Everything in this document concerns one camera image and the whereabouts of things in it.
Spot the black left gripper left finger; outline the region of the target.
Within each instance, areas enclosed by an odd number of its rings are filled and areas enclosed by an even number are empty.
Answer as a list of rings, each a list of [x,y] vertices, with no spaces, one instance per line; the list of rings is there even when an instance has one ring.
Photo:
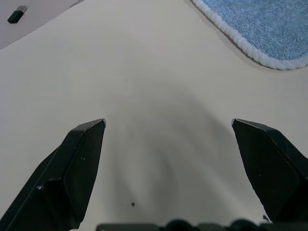
[[[0,220],[2,231],[70,231],[83,221],[101,156],[104,119],[78,125],[35,169]]]

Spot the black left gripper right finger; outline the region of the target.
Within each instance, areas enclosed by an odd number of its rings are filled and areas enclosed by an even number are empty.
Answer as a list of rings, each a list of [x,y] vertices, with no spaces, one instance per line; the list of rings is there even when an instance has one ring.
[[[234,119],[247,177],[273,222],[308,220],[308,159],[278,130]]]

